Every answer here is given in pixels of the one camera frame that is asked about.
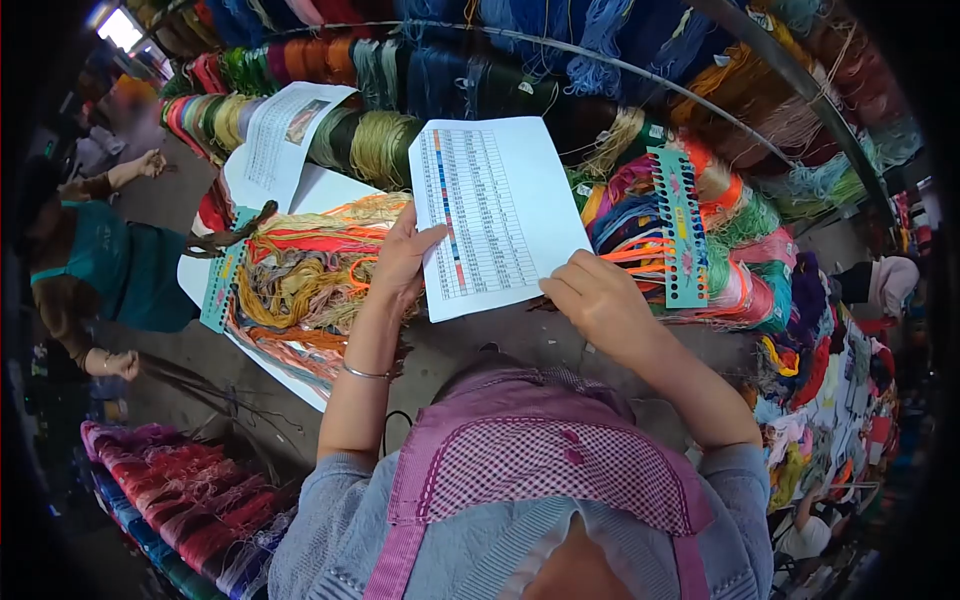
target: person's hand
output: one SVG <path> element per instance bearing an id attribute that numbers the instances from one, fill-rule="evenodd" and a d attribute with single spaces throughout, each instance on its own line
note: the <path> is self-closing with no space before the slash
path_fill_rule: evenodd
<path id="1" fill-rule="evenodd" d="M 148 150 L 147 154 L 137 160 L 137 172 L 149 178 L 156 178 L 167 166 L 167 159 L 160 150 Z"/>
<path id="2" fill-rule="evenodd" d="M 445 235 L 445 225 L 417 232 L 417 211 L 414 203 L 407 203 L 383 241 L 368 300 L 384 300 L 399 312 L 406 310 L 423 287 L 423 254 Z"/>
<path id="3" fill-rule="evenodd" d="M 127 381 L 133 381 L 140 372 L 140 357 L 135 350 L 122 354 L 108 354 L 106 362 L 109 374 L 120 375 Z"/>
<path id="4" fill-rule="evenodd" d="M 637 369 L 657 355 L 667 333 L 650 312 L 634 279 L 615 264 L 578 250 L 540 289 L 577 327 L 587 341 L 617 363 Z"/>

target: color code table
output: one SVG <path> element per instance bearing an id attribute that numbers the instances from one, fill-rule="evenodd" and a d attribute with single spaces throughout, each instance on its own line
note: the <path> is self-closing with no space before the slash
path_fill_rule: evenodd
<path id="1" fill-rule="evenodd" d="M 448 235 L 436 257 L 444 299 L 536 285 L 493 132 L 420 135 L 431 224 Z"/>

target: printed photo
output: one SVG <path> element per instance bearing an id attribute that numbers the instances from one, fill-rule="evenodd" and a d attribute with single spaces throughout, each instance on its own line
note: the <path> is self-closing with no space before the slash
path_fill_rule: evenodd
<path id="1" fill-rule="evenodd" d="M 310 121 L 328 104 L 330 103 L 314 99 L 307 103 L 305 107 L 301 108 L 297 114 L 294 115 L 294 118 L 290 120 L 290 125 L 287 126 L 286 140 L 298 146 L 302 144 L 303 137 L 306 135 L 306 128 L 310 125 Z"/>

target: brown sleeve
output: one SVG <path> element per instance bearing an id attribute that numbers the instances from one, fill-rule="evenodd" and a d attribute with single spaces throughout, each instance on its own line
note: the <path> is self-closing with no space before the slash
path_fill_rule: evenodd
<path id="1" fill-rule="evenodd" d="M 33 285 L 34 303 L 43 324 L 67 352 L 86 371 L 86 354 L 93 348 L 93 338 L 81 323 L 81 316 L 96 314 L 99 302 L 96 291 L 89 284 L 69 276 L 52 276 Z"/>
<path id="2" fill-rule="evenodd" d="M 113 193 L 107 173 L 86 180 L 73 180 L 60 188 L 60 199 L 72 202 L 106 200 Z"/>

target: bangle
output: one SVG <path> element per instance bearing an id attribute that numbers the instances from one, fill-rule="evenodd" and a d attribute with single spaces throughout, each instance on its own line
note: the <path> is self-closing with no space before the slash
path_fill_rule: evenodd
<path id="1" fill-rule="evenodd" d="M 356 369 L 352 369 L 351 367 L 348 367 L 346 364 L 344 364 L 343 369 L 348 373 L 354 374 L 358 377 L 365 377 L 367 379 L 383 379 L 384 381 L 390 381 L 390 378 L 391 378 L 391 375 L 389 373 L 385 375 L 372 375 L 368 372 L 362 372 Z"/>

